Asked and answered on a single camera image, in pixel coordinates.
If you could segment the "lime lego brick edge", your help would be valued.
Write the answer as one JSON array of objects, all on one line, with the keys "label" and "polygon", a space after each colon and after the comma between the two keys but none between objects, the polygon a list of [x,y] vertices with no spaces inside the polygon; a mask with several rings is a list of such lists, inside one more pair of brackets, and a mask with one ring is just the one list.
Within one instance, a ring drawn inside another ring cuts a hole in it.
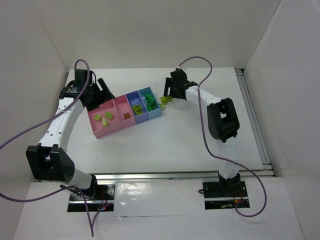
[{"label": "lime lego brick edge", "polygon": [[161,103],[164,104],[164,105],[166,105],[168,103],[168,98],[166,96],[162,96],[160,98],[160,100],[161,100]]}]

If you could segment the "lone pale lime lego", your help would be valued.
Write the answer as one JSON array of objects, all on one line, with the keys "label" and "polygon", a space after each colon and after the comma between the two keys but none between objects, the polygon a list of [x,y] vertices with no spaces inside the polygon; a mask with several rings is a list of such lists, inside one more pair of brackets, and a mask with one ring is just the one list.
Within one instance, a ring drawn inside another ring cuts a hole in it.
[{"label": "lone pale lime lego", "polygon": [[95,114],[94,117],[93,117],[93,119],[94,119],[95,121],[97,121],[97,122],[100,122],[101,119],[102,119],[102,116],[99,115],[99,114]]}]

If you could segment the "lime sloped lego brick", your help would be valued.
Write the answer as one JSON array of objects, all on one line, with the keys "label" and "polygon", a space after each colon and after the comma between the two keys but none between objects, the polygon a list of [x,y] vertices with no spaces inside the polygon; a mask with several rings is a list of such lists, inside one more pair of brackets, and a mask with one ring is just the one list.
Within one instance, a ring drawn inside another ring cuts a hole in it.
[{"label": "lime sloped lego brick", "polygon": [[107,121],[105,118],[103,118],[103,119],[101,120],[101,122],[102,122],[102,126],[103,126],[104,128],[109,126],[109,123],[108,123],[108,121]]}]

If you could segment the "green long lego brick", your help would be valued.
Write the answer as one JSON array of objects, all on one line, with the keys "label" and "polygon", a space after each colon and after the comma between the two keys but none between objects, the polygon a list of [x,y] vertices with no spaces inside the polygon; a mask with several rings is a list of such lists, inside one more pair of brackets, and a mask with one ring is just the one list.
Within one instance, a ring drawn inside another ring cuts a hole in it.
[{"label": "green long lego brick", "polygon": [[148,98],[147,100],[146,100],[146,103],[147,103],[147,105],[153,105],[153,104],[155,104],[155,100],[153,99],[153,98]]}]

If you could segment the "brown lego plate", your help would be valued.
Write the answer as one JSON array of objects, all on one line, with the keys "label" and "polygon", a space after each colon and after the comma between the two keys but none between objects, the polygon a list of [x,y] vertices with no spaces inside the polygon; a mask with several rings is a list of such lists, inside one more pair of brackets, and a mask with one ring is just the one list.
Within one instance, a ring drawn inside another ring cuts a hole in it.
[{"label": "brown lego plate", "polygon": [[125,114],[124,114],[124,118],[125,118],[125,119],[130,119],[130,118],[131,118],[131,115],[130,115],[129,113],[125,113]]}]

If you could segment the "lime square lego hollow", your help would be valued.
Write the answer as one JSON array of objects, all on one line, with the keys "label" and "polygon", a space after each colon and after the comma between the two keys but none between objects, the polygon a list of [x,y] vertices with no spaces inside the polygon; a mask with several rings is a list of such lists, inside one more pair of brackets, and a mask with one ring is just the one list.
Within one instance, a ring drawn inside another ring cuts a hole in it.
[{"label": "lime square lego hollow", "polygon": [[140,112],[142,110],[142,107],[138,104],[138,105],[134,105],[132,107],[132,109],[135,111],[135,112]]}]

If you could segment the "lime long lego brick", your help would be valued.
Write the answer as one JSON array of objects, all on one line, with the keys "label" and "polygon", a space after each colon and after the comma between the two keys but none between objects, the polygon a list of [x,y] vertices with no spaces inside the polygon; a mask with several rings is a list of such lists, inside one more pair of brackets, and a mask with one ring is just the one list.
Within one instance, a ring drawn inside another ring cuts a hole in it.
[{"label": "lime long lego brick", "polygon": [[141,114],[144,113],[142,108],[134,108],[134,109],[133,109],[133,112],[134,112],[136,115],[141,115]]}]

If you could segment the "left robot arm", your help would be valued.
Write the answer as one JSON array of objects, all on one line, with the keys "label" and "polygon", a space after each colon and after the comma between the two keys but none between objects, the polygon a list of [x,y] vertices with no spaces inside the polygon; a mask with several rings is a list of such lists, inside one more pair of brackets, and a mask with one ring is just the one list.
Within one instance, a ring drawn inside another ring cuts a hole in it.
[{"label": "left robot arm", "polygon": [[90,70],[75,70],[70,81],[59,94],[57,118],[53,119],[37,145],[30,145],[26,157],[33,177],[39,181],[61,182],[76,186],[76,195],[93,199],[102,188],[97,178],[76,169],[67,155],[68,142],[74,125],[84,109],[92,111],[115,97],[102,78]]}]

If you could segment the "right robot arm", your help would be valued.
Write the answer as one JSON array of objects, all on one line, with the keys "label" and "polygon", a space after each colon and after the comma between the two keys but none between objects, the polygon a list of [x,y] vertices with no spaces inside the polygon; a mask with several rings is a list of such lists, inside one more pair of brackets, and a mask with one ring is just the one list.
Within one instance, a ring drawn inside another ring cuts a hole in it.
[{"label": "right robot arm", "polygon": [[235,138],[240,123],[232,99],[222,99],[203,90],[196,82],[189,81],[187,74],[179,68],[165,79],[164,96],[184,99],[199,106],[203,114],[201,119],[207,120],[203,129],[208,130],[215,139],[217,157],[221,160],[218,170],[219,188],[225,194],[232,191],[241,182],[240,172],[235,164]]}]

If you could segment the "pink container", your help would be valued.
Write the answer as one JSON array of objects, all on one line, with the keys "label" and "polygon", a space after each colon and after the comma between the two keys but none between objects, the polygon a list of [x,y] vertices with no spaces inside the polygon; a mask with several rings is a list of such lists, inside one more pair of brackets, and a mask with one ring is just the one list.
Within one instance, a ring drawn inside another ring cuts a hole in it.
[{"label": "pink container", "polygon": [[126,95],[102,103],[99,108],[87,111],[94,136],[99,139],[136,124]]}]

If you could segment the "light blue container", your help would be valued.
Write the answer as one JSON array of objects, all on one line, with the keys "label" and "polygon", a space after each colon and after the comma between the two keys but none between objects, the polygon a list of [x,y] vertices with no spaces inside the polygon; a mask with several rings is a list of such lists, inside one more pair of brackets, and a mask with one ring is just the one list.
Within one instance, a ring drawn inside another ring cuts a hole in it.
[{"label": "light blue container", "polygon": [[162,115],[162,109],[150,87],[138,90],[141,99],[146,107],[148,119],[154,119]]}]

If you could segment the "purple blue container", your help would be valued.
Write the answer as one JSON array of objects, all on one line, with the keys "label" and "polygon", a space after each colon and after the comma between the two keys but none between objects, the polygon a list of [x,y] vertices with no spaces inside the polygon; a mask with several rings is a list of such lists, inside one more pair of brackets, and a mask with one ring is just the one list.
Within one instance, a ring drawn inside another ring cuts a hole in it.
[{"label": "purple blue container", "polygon": [[140,124],[149,119],[148,111],[138,91],[133,91],[126,94],[130,108],[135,117],[136,124]]}]

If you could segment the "aluminium rail right side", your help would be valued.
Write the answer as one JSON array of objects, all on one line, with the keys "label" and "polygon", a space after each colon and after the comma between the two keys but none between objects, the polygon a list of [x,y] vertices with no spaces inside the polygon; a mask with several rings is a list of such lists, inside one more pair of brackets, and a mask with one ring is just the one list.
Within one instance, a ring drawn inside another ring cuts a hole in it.
[{"label": "aluminium rail right side", "polygon": [[253,135],[257,143],[258,152],[263,165],[271,165],[269,154],[265,145],[264,138],[258,123],[258,119],[255,113],[253,102],[249,93],[249,89],[244,77],[244,69],[235,68],[235,75],[237,77],[239,87],[242,93],[245,107],[247,109],[249,121],[253,130]]}]

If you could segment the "aluminium rail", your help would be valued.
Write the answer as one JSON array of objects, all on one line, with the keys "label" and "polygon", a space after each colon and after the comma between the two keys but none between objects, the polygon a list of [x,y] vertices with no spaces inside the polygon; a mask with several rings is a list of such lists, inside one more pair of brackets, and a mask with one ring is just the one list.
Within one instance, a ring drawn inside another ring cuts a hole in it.
[{"label": "aluminium rail", "polygon": [[217,179],[217,171],[197,172],[163,172],[163,173],[123,173],[123,174],[89,174],[76,170],[73,176],[68,175],[62,183],[83,187],[91,184],[92,178],[99,183],[114,181],[160,181],[160,180],[186,180],[186,179]]},{"label": "aluminium rail", "polygon": [[244,77],[244,69],[235,68],[235,75],[237,77],[239,87],[242,93],[245,107],[247,109],[249,121],[253,130],[253,135],[257,143],[258,152],[263,165],[271,165],[269,154],[265,145],[264,138],[258,123],[258,119],[255,113],[253,102],[249,93],[249,89]]}]

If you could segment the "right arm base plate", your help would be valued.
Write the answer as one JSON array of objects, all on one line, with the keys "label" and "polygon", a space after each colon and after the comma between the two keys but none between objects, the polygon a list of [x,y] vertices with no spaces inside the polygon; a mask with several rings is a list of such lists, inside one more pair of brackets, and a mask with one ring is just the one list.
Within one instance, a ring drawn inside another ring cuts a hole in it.
[{"label": "right arm base plate", "polygon": [[203,182],[202,189],[198,190],[198,193],[204,197],[206,210],[234,209],[236,204],[239,209],[250,207],[244,181],[228,192],[221,190],[219,182]]}]

